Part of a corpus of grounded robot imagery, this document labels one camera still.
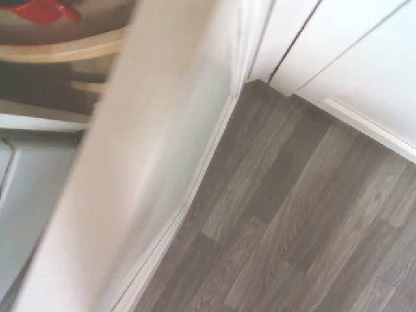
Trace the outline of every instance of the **wooden floor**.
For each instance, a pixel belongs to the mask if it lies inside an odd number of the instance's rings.
[[[250,83],[135,312],[416,311],[415,205],[413,163]]]

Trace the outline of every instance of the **floor plank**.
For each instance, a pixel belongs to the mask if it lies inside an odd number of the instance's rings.
[[[416,311],[416,263],[412,263],[383,312]]]
[[[161,281],[167,282],[172,277],[187,248],[276,108],[276,103],[265,102],[254,96],[250,92],[252,85],[248,84],[244,88],[183,225],[156,271],[155,276]]]
[[[318,311],[349,312],[397,234],[395,227],[375,218],[319,305]]]
[[[270,167],[246,210],[269,224],[324,137],[332,117],[308,107]]]
[[[232,238],[185,311],[210,312],[220,306],[265,229],[266,225],[256,217],[242,214]]]
[[[329,128],[239,274],[226,299],[228,306],[236,311],[247,311],[250,308],[268,283],[288,245],[315,208],[322,191],[353,141],[353,138],[337,128]]]
[[[288,262],[304,272],[309,270],[332,237],[334,229],[343,222],[348,208],[362,191],[366,178],[380,165],[384,151],[384,147],[370,138],[357,138],[323,192],[308,223],[289,246],[285,254]]]
[[[404,226],[376,275],[390,285],[398,287],[416,263],[416,211]]]
[[[214,240],[198,234],[152,311],[183,311],[210,273],[221,249]]]
[[[350,312],[382,312],[395,291],[393,286],[373,276],[358,296]]]
[[[157,278],[151,279],[133,312],[150,312],[153,309],[157,299],[159,299],[160,295],[163,293],[165,287],[166,283],[158,280]]]
[[[416,207],[416,165],[410,162],[380,211],[380,218],[401,228]]]
[[[281,312],[291,293],[299,287],[304,273],[282,260],[268,283],[250,308],[250,312]]]
[[[374,166],[359,192],[354,194],[355,200],[350,203],[344,218],[336,222],[332,232],[327,232],[330,236],[328,242],[307,271],[306,281],[298,291],[297,304],[292,312],[316,310],[384,204],[388,190],[393,188],[388,177],[395,171],[398,155],[384,148],[372,151],[379,157],[373,157]]]
[[[221,242],[228,236],[305,111],[305,101],[283,99],[267,120],[205,222],[202,232]]]
[[[220,305],[216,312],[235,312],[232,308],[226,306],[225,304]]]

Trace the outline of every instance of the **wooden shelf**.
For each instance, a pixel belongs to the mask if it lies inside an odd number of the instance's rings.
[[[123,49],[127,27],[69,42],[47,45],[0,45],[0,61],[56,63],[91,59]]]

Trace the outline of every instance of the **white baseboard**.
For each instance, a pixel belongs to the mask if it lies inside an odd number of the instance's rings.
[[[409,144],[405,143],[403,140],[392,135],[381,127],[354,113],[340,103],[331,98],[327,98],[322,101],[314,101],[313,99],[308,99],[303,94],[299,94],[299,96],[302,96],[317,107],[342,120],[346,124],[351,125],[362,133],[365,133],[369,137],[375,139],[384,146],[387,146],[411,162],[416,163],[415,148],[411,147]]]
[[[219,126],[216,127],[216,131],[213,133],[213,139],[210,140],[210,144],[207,146],[199,172],[197,170],[195,183],[191,187],[190,196],[187,204],[180,209],[174,216],[166,223],[161,232],[157,235],[155,240],[150,244],[148,250],[145,252],[148,255],[145,260],[141,257],[132,270],[126,276],[126,280],[131,281],[123,292],[120,300],[115,305],[112,312],[132,312],[140,300],[143,292],[148,286],[151,278],[153,277],[157,267],[162,261],[165,253],[168,251],[170,244],[172,243],[177,231],[181,227],[188,210],[194,200],[196,191],[200,187],[202,179],[208,169],[209,163],[213,158],[214,152],[222,134],[224,133],[231,114],[234,111],[238,98],[229,98],[224,108],[224,113],[220,119]]]
[[[112,312],[132,312],[138,301],[143,295],[143,292],[146,290],[151,278],[153,277],[157,267],[162,261],[165,253],[168,251],[170,244],[172,243],[177,231],[181,227],[182,222],[187,215],[189,206],[186,205],[184,208],[179,210],[179,213],[176,213],[172,219],[170,219],[166,226],[162,229],[161,233],[156,237],[155,243],[151,245],[153,248],[150,248],[150,255],[144,261],[138,261],[139,269],[134,270],[137,266],[133,268],[130,274],[131,283],[123,293],[123,296],[120,298]]]

